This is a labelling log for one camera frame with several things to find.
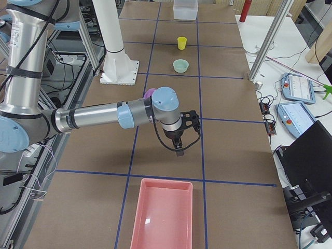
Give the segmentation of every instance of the white pillar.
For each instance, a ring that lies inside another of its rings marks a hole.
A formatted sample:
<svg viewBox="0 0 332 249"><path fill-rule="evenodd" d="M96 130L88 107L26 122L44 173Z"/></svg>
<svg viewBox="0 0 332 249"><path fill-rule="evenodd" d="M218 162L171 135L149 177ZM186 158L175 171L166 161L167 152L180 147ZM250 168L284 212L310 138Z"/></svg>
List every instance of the white pillar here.
<svg viewBox="0 0 332 249"><path fill-rule="evenodd" d="M134 85L139 61L131 61L125 52L115 1L93 0L92 2L107 49L100 82Z"/></svg>

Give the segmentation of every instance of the green tool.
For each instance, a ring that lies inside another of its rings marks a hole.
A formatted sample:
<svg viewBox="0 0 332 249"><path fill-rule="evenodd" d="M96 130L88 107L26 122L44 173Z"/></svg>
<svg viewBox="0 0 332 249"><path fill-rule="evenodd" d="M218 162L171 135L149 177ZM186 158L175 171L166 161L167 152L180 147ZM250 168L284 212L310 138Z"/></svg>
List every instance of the green tool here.
<svg viewBox="0 0 332 249"><path fill-rule="evenodd" d="M332 94L332 86L328 86L328 85L323 85L323 87L326 89L326 94L323 97L323 100L327 98L328 94L331 93Z"/></svg>

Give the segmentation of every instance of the light green bowl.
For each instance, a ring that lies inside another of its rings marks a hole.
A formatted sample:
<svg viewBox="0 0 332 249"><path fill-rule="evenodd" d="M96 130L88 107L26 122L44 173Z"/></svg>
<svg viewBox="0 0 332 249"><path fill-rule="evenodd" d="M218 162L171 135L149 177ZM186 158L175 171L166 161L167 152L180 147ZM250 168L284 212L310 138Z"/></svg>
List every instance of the light green bowl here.
<svg viewBox="0 0 332 249"><path fill-rule="evenodd" d="M177 73L184 73L187 71L189 63L186 60L178 59L173 62L174 70Z"/></svg>

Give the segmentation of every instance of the transparent plastic container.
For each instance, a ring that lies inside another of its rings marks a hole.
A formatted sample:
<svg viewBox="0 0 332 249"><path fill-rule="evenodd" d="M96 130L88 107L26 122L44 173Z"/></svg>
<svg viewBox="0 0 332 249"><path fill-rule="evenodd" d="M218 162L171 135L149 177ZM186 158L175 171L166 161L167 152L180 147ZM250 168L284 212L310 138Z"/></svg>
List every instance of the transparent plastic container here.
<svg viewBox="0 0 332 249"><path fill-rule="evenodd" d="M197 0L174 0L174 19L195 20L198 11Z"/></svg>

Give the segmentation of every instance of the pink tray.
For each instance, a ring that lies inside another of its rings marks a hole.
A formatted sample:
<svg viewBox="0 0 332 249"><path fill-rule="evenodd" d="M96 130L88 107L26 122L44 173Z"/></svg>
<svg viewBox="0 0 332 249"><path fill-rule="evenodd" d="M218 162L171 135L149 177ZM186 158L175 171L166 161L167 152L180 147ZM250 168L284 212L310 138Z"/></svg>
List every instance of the pink tray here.
<svg viewBox="0 0 332 249"><path fill-rule="evenodd" d="M191 249L192 184L142 179L131 249Z"/></svg>

